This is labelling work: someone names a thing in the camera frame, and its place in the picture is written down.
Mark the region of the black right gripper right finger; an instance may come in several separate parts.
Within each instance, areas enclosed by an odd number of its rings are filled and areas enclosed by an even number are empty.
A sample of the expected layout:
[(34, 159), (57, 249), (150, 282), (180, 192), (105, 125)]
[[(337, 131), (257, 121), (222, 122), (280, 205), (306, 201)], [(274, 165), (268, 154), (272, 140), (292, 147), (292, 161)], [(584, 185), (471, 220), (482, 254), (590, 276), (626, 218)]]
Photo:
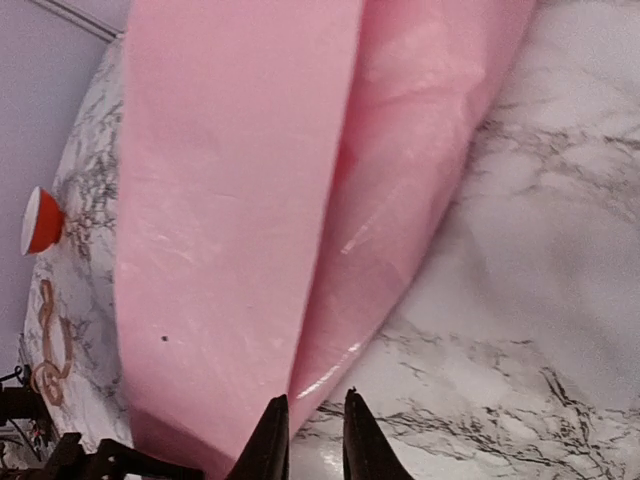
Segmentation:
[(344, 402), (342, 458), (344, 479), (413, 480), (355, 388)]

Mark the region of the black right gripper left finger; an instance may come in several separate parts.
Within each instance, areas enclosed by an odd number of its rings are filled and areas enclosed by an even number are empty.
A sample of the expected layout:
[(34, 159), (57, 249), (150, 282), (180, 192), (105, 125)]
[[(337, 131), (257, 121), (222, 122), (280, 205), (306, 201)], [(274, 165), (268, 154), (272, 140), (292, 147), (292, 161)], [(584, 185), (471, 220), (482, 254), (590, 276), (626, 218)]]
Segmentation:
[(227, 480), (289, 478), (289, 403), (286, 394), (272, 398)]

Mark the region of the beige raffia ribbon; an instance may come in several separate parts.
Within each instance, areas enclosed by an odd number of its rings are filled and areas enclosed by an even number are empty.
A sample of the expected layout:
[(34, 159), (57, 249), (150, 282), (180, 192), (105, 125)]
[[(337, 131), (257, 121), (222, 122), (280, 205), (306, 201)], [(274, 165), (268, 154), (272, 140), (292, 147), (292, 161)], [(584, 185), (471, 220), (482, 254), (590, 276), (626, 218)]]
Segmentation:
[[(64, 392), (62, 382), (66, 380), (73, 366), (73, 338), (71, 322), (65, 317), (55, 317), (54, 291), (50, 280), (43, 279), (39, 285), (42, 304), (38, 312), (38, 321), (42, 331), (43, 359), (33, 369), (30, 379), (31, 388), (43, 396), (50, 405), (60, 407)], [(59, 323), (64, 346), (62, 365), (56, 362), (52, 342), (54, 320)]]

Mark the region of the pink wrapping paper sheet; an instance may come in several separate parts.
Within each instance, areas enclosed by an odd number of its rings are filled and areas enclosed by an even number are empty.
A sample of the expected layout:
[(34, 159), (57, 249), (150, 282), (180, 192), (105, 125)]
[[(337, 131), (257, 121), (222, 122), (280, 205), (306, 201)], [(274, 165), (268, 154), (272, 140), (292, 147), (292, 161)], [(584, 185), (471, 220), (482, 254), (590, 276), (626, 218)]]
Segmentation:
[(411, 283), (530, 1), (136, 1), (115, 304), (135, 446), (230, 470)]

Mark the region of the white bowl with red outside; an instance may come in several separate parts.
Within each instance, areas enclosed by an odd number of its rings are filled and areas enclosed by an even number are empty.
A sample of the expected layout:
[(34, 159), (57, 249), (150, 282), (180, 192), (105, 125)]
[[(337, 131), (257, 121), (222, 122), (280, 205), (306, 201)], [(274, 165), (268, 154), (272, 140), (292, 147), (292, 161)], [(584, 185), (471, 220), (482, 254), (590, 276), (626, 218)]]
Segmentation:
[(23, 256), (39, 254), (58, 243), (65, 214), (45, 189), (33, 189), (22, 221), (20, 251)]

